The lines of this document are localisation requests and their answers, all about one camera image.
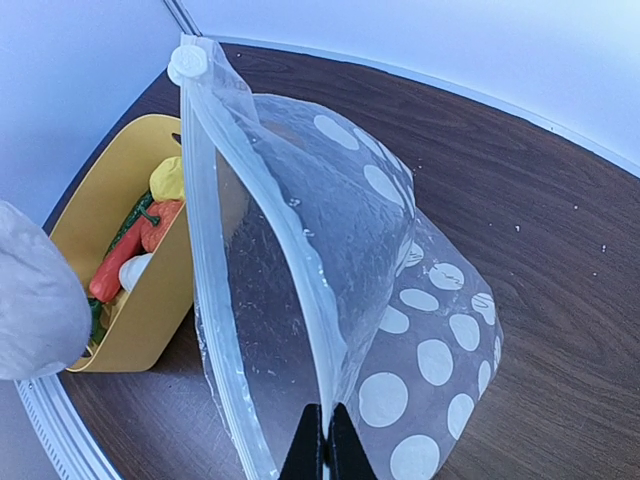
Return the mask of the orange toy pumpkin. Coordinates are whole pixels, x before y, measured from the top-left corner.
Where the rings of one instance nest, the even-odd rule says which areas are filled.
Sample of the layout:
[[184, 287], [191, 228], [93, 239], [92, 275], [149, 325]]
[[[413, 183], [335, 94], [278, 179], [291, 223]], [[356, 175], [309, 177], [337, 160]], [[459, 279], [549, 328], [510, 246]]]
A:
[[180, 200], [153, 202], [140, 215], [141, 244], [148, 253], [153, 253], [168, 232], [182, 208]]

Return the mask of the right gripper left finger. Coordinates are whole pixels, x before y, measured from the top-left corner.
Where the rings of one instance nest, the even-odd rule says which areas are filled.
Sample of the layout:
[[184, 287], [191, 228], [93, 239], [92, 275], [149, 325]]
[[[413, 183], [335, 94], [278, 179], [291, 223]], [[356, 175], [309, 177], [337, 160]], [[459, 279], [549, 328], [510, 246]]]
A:
[[323, 478], [324, 435], [319, 404], [305, 406], [280, 472], [280, 480]]

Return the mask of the polka dot zip bag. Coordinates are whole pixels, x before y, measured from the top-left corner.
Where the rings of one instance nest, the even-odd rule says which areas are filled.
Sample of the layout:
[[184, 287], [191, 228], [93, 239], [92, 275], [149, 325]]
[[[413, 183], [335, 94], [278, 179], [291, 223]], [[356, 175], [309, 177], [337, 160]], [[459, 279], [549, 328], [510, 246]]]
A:
[[206, 379], [249, 479], [279, 479], [306, 405], [347, 408], [377, 479], [431, 479], [497, 373], [488, 283], [410, 169], [322, 105], [251, 90], [183, 35], [167, 68]]

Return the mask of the white toy radish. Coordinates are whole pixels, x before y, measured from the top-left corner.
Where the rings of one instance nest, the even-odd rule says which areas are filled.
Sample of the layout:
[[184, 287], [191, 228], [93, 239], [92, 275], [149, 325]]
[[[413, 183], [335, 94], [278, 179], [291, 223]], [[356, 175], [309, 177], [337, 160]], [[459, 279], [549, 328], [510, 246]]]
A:
[[152, 253], [136, 255], [127, 260], [119, 269], [118, 278], [121, 287], [130, 293], [153, 257]]

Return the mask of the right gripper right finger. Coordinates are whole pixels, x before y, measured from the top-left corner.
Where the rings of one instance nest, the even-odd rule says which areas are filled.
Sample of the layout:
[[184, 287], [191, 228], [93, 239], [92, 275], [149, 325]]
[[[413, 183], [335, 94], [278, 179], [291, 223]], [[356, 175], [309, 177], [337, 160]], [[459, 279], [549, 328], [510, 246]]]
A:
[[376, 480], [347, 408], [334, 408], [327, 440], [329, 478], [331, 480]]

